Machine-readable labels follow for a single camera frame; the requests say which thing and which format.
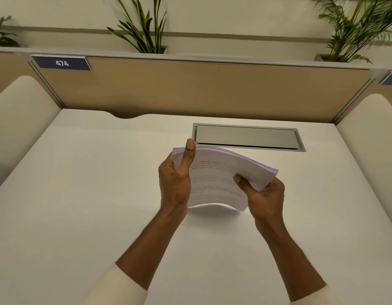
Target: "hand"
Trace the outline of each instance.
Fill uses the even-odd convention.
[[[159,186],[161,188],[161,210],[163,214],[173,215],[179,223],[187,214],[187,202],[190,197],[189,167],[196,154],[193,139],[188,139],[178,169],[173,164],[172,153],[159,166]]]
[[[242,176],[236,174],[234,181],[248,197],[248,207],[255,225],[264,239],[275,232],[286,230],[283,222],[283,199],[285,185],[274,178],[263,190],[255,190]]]

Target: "right hand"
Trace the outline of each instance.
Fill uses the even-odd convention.
[[[263,190],[255,190],[244,177],[236,174],[234,181],[248,197],[248,207],[261,235],[267,239],[286,230],[283,222],[285,185],[274,178]]]

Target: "number plate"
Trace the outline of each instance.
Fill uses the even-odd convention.
[[[32,57],[41,68],[77,69],[81,71],[92,70],[84,56],[33,54]]]

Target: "cubicle desk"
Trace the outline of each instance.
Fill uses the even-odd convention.
[[[160,205],[158,165],[193,123],[298,128],[306,152],[235,149],[279,169],[291,235],[345,304],[392,304],[392,224],[333,124],[64,109],[0,187],[0,305],[74,304]],[[287,304],[248,210],[190,209],[147,304]]]

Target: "blue sign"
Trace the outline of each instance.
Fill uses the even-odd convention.
[[[392,85],[392,71],[384,78],[382,79],[380,85]]]
[[[33,54],[32,57],[41,68],[77,69],[81,71],[92,70],[84,56]]]

